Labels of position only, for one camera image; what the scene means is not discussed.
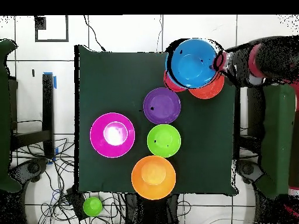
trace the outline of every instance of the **plastic bowl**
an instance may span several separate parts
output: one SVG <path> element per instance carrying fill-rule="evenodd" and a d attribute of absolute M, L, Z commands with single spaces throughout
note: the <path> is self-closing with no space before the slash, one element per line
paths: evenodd
<path fill-rule="evenodd" d="M 177 84 L 175 84 L 172 79 L 169 77 L 169 74 L 167 71 L 164 72 L 164 85 L 171 91 L 174 91 L 176 93 L 185 91 L 185 87 L 179 87 Z"/>
<path fill-rule="evenodd" d="M 152 123 L 170 124 L 180 114 L 180 98 L 175 92 L 159 87 L 147 94 L 143 102 L 143 110 Z"/>
<path fill-rule="evenodd" d="M 147 146 L 154 155 L 168 158 L 180 148 L 180 133 L 169 124 L 155 126 L 147 136 Z"/>
<path fill-rule="evenodd" d="M 93 123 L 90 139 L 93 148 L 100 155 L 117 158 L 132 148 L 135 130 L 126 116 L 119 113 L 106 113 Z"/>
<path fill-rule="evenodd" d="M 147 156 L 133 168 L 131 181 L 135 191 L 148 200 L 159 200 L 171 193 L 175 186 L 175 169 L 160 156 Z"/>
<path fill-rule="evenodd" d="M 102 208 L 102 202 L 96 197 L 86 199 L 83 204 L 83 210 L 88 216 L 98 216 Z"/>
<path fill-rule="evenodd" d="M 216 73 L 212 69 L 215 57 L 216 50 L 210 43 L 191 38 L 180 43 L 175 49 L 171 57 L 171 67 L 166 67 L 166 70 L 172 71 L 171 78 L 177 86 L 201 88 L 207 85 Z"/>
<path fill-rule="evenodd" d="M 215 79 L 205 87 L 201 87 L 199 89 L 189 89 L 189 92 L 199 99 L 206 100 L 218 95 L 221 92 L 223 85 L 224 75 L 218 73 L 216 74 Z"/>

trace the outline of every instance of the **white tile floor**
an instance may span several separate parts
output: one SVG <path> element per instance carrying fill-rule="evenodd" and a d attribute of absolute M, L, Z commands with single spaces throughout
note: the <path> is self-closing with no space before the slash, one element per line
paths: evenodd
<path fill-rule="evenodd" d="M 46 16 L 47 30 L 39 30 L 40 39 L 64 39 L 65 17 Z M 124 16 L 86 16 L 93 27 L 98 42 L 107 51 L 113 52 L 149 52 L 164 51 L 169 43 L 179 38 L 202 37 L 219 42 L 224 48 L 233 47 L 260 37 L 298 34 L 297 16 L 286 15 L 124 15 Z M 18 48 L 8 56 L 7 67 L 12 76 L 19 81 L 18 121 L 41 120 L 41 75 L 52 72 L 57 77 L 54 89 L 55 139 L 68 138 L 68 146 L 74 141 L 74 45 L 86 45 L 94 51 L 100 51 L 95 35 L 88 29 L 83 16 L 68 17 L 69 42 L 38 42 L 34 40 L 34 17 L 0 17 L 0 39 L 16 41 Z M 246 88 L 241 92 L 241 126 L 247 127 Z M 41 129 L 40 122 L 20 123 L 19 132 Z M 68 161 L 73 161 L 74 147 L 66 151 Z M 25 153 L 18 152 L 12 166 L 26 160 Z M 66 168 L 61 176 L 65 181 L 65 190 L 73 185 L 72 167 Z M 58 189 L 57 172 L 53 164 L 47 165 L 46 172 L 51 178 L 53 189 Z M 37 224 L 42 216 L 41 204 L 50 203 L 53 191 L 49 178 L 44 173 L 37 183 L 30 183 L 26 193 L 26 213 L 29 224 Z M 242 182 L 236 176 L 235 185 L 239 194 L 232 197 L 224 195 L 185 194 L 186 216 L 180 216 L 180 224 L 250 224 L 255 212 L 255 196 L 251 185 Z M 111 194 L 100 192 L 99 196 L 110 205 Z M 101 215 L 110 214 L 110 206 L 105 206 Z M 116 213 L 112 206 L 112 215 Z M 184 211 L 183 204 L 178 206 L 178 215 Z M 79 224 L 77 219 L 72 224 Z M 54 224 L 68 224 L 55 220 Z M 105 224 L 95 219 L 92 224 Z"/>

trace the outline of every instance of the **small green bowl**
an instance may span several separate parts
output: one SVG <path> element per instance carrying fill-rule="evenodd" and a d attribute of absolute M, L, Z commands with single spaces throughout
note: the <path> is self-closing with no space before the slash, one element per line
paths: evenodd
<path fill-rule="evenodd" d="M 86 199 L 83 204 L 83 210 L 88 216 L 98 216 L 102 208 L 102 202 L 96 197 Z"/>
<path fill-rule="evenodd" d="M 159 124 L 148 133 L 147 146 L 154 155 L 171 157 L 180 148 L 180 133 L 169 124 Z"/>

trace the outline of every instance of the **magenta bowl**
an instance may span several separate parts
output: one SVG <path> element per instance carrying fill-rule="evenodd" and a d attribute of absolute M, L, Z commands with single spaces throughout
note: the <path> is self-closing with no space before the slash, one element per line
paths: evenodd
<path fill-rule="evenodd" d="M 117 158 L 127 153 L 135 141 L 132 122 L 120 113 L 106 113 L 92 124 L 91 145 L 102 156 Z"/>

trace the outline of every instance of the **table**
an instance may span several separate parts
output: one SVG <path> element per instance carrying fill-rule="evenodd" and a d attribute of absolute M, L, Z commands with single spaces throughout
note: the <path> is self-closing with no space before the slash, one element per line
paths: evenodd
<path fill-rule="evenodd" d="M 75 47 L 79 191 L 135 192 L 131 171 L 141 158 L 151 155 L 147 134 L 155 126 L 144 115 L 142 104 L 152 89 L 164 87 L 165 58 L 165 53 L 93 52 Z M 168 158 L 176 171 L 173 193 L 237 193 L 231 185 L 235 92 L 225 82 L 221 93 L 209 100 L 197 99 L 188 90 L 178 93 L 182 109 L 171 125 L 180 132 L 182 145 Z M 99 155 L 89 140 L 93 122 L 108 112 L 124 114 L 135 128 L 131 150 L 114 159 Z"/>

